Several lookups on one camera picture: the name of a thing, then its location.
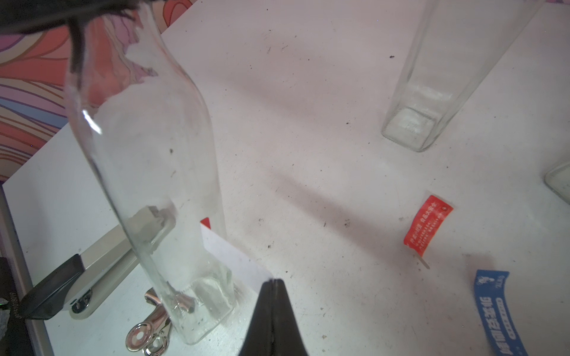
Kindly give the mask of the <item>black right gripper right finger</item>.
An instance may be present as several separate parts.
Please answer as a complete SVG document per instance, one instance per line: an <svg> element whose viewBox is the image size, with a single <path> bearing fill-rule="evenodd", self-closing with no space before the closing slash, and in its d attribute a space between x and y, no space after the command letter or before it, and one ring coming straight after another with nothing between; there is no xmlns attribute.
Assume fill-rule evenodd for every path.
<svg viewBox="0 0 570 356"><path fill-rule="evenodd" d="M273 280L273 355L308 355L281 279Z"/></svg>

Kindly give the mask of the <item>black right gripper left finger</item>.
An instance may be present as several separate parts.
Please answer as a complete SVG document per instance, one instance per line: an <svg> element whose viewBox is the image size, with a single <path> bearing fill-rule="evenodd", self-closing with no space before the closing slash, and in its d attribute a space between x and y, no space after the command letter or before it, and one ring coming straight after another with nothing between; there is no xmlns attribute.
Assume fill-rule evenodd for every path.
<svg viewBox="0 0 570 356"><path fill-rule="evenodd" d="M273 280L264 282L239 352L240 356L270 356L273 354Z"/></svg>

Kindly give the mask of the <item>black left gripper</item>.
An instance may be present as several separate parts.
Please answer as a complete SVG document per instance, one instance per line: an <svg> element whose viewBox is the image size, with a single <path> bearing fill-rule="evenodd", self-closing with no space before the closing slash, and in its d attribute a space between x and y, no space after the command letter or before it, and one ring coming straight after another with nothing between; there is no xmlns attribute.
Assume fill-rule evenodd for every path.
<svg viewBox="0 0 570 356"><path fill-rule="evenodd" d="M136 10L141 1L16 0L1 2L1 34L35 34L71 19L89 21Z"/></svg>

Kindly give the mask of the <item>clear glass bottle black cap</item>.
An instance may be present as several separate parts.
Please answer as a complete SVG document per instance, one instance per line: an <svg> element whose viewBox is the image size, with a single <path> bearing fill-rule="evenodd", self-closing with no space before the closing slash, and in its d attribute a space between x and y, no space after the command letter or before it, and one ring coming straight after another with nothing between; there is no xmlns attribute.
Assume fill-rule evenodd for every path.
<svg viewBox="0 0 570 356"><path fill-rule="evenodd" d="M226 233L211 118L149 1L90 1L66 20L68 120L179 336L234 308L231 271L203 245Z"/></svg>

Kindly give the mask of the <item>blue white bottle label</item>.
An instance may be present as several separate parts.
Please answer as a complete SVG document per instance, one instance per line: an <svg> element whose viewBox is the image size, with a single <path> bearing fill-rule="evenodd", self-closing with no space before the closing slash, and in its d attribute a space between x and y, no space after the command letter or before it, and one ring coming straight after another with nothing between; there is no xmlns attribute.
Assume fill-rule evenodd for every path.
<svg viewBox="0 0 570 356"><path fill-rule="evenodd" d="M495 355L527 356L506 302L508 271L477 270L474 297L488 342Z"/></svg>

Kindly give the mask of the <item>clear square bottle with cork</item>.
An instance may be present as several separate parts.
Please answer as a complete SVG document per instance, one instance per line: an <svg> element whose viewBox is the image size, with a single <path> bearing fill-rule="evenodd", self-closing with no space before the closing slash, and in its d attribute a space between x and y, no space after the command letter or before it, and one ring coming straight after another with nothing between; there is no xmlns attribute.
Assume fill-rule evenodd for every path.
<svg viewBox="0 0 570 356"><path fill-rule="evenodd" d="M562 163L548 171L544 176L544 183L561 200L569 204L570 202L570 163Z"/></svg>

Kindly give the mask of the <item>clear glass bottle cork stopper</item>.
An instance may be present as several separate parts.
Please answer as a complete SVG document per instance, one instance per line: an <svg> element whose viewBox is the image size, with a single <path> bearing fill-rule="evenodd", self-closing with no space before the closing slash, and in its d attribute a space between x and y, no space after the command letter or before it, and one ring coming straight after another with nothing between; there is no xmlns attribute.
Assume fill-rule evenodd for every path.
<svg viewBox="0 0 570 356"><path fill-rule="evenodd" d="M541 1L428 1L382 126L430 148L542 6Z"/></svg>

